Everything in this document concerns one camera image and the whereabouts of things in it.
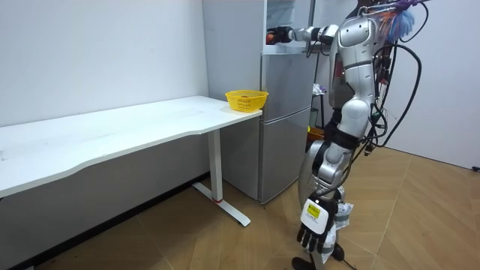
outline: refrigerator door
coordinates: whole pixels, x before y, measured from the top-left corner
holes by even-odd
[[[262,90],[269,93],[262,120],[271,122],[311,105],[317,56],[264,55]]]
[[[310,108],[270,123],[262,123],[260,149],[261,203],[267,203],[299,176],[305,156]]]

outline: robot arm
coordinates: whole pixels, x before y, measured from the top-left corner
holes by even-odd
[[[366,16],[348,19],[331,46],[329,102],[337,113],[313,170],[325,188],[342,181],[343,171],[368,126],[375,102],[373,54],[379,43],[376,29],[375,21]]]
[[[322,28],[291,28],[289,26],[279,26],[267,30],[267,44],[275,45],[277,43],[289,43],[292,41],[317,41],[325,45],[332,45],[332,41],[337,33],[338,26],[330,25]]]

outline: refrigerator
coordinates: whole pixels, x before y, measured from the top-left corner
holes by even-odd
[[[318,62],[317,55],[306,57],[304,43],[265,45],[266,27],[281,23],[272,20],[305,26],[309,7],[309,1],[203,2],[210,97],[269,93],[261,117],[220,130],[223,179],[261,203],[299,175]],[[295,16],[301,11],[306,16]]]

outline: desk leg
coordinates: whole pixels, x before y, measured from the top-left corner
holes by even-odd
[[[210,198],[214,203],[225,210],[229,215],[235,218],[241,225],[246,227],[250,219],[242,214],[235,207],[224,201],[222,191],[222,158],[220,150],[220,130],[213,130],[208,133],[208,155],[210,157],[210,179],[211,190],[203,184],[195,183],[193,187]]]

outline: baseboard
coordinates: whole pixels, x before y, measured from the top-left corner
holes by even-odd
[[[30,266],[38,266],[42,263],[45,263],[48,260],[68,251],[69,249],[82,244],[83,242],[105,232],[106,230],[138,215],[141,212],[151,208],[152,206],[156,206],[158,203],[163,202],[164,200],[188,189],[192,186],[192,184],[196,182],[201,182],[202,180],[207,179],[210,176],[210,172],[206,172],[202,175],[197,176],[196,178],[191,179],[190,181],[179,185],[178,187],[173,188],[172,190],[167,191],[166,193],[161,194],[160,196],[156,196],[153,199],[150,199],[147,202],[142,203],[136,207],[133,207],[126,212],[119,214],[116,217],[113,217],[91,229],[86,230],[85,232],[80,233],[79,235],[74,236],[73,238],[68,239],[60,244],[57,244],[55,247],[50,248],[49,250],[45,250],[44,252],[38,254],[37,256],[33,256],[30,259],[27,259],[14,267],[9,268],[8,270],[25,270]]]

